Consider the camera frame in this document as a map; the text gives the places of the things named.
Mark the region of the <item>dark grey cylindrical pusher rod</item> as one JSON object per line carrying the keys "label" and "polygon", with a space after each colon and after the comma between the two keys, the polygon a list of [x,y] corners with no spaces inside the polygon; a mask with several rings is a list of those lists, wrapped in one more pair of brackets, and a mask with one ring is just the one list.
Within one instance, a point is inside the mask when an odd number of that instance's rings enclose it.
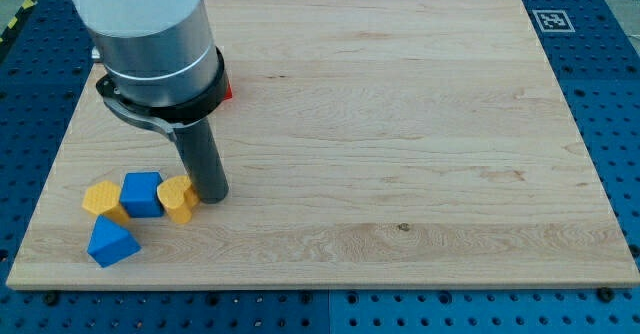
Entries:
{"label": "dark grey cylindrical pusher rod", "polygon": [[208,118],[172,127],[175,146],[200,200],[206,204],[222,201],[229,185]]}

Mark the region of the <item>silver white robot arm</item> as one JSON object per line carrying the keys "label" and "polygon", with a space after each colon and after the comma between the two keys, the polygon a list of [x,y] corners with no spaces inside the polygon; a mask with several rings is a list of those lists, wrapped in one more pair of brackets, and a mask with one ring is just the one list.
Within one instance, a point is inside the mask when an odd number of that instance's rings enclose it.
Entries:
{"label": "silver white robot arm", "polygon": [[205,203],[229,190],[209,115],[230,90],[204,0],[72,0],[106,70],[97,90],[124,122],[172,141]]}

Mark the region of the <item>black flange ring mount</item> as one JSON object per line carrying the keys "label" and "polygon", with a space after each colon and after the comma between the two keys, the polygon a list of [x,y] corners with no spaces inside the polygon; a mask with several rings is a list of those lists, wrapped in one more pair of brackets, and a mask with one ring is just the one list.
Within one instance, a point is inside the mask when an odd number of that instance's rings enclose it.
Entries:
{"label": "black flange ring mount", "polygon": [[177,140],[177,130],[186,129],[205,119],[227,97],[230,83],[221,50],[216,47],[219,62],[212,83],[199,95],[186,102],[165,107],[136,104],[119,93],[115,82],[106,74],[95,85],[104,105],[122,121],[144,130],[153,131],[169,141]]}

